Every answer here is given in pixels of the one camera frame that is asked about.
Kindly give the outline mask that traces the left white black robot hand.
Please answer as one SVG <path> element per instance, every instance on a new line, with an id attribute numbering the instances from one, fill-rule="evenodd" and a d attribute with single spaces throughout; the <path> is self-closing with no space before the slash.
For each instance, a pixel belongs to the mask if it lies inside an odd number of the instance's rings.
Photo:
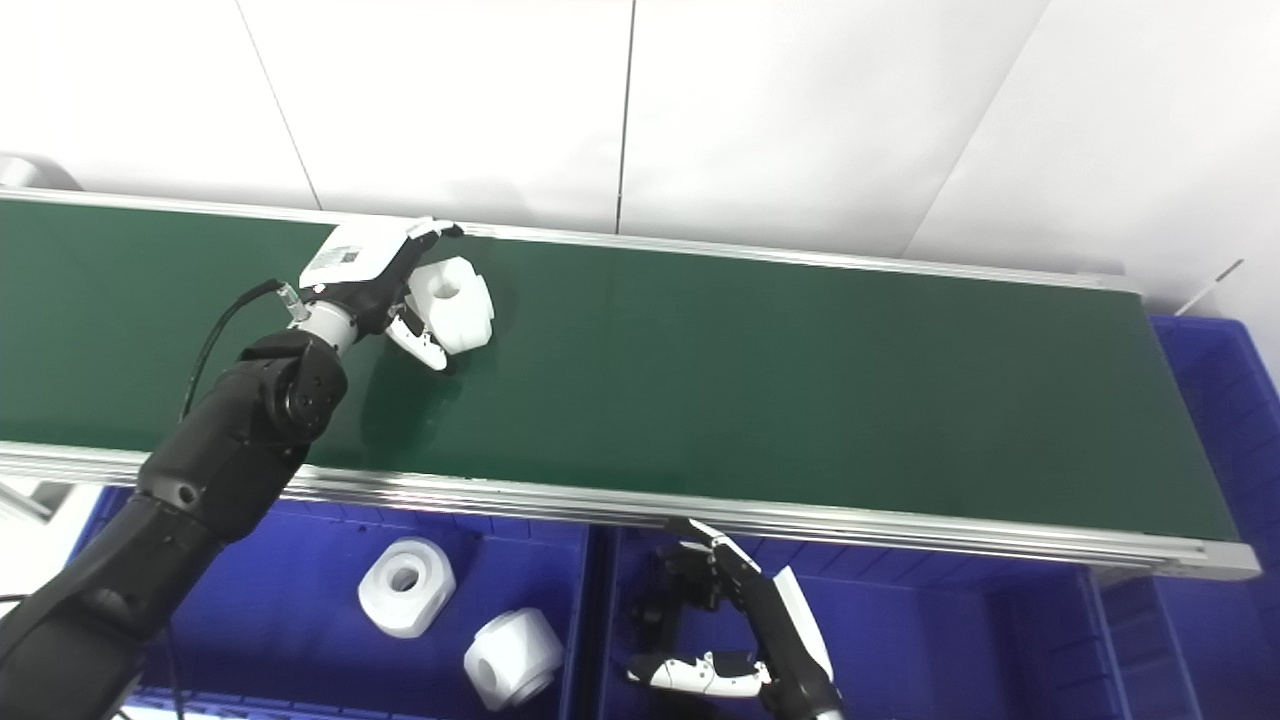
<path id="1" fill-rule="evenodd" d="M 411 278 L 443 238 L 462 237 L 453 222 L 372 218 L 334 227 L 300 274 L 308 315 L 293 327 L 343 356 L 361 340 L 385 334 L 422 365 L 444 372 L 447 351 L 431 337 Z"/>

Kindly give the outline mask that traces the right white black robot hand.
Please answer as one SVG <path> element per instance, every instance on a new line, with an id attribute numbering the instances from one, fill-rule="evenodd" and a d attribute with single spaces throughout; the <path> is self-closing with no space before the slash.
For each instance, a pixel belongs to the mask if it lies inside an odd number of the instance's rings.
<path id="1" fill-rule="evenodd" d="M 641 648 L 623 666 L 640 687 L 709 698 L 759 700 L 774 719 L 846 719 L 826 639 L 790 566 L 768 575 L 728 534 L 694 518 L 673 516 L 678 537 L 657 552 L 664 582 L 634 618 Z M 685 609 L 745 618 L 755 650 L 678 652 Z"/>

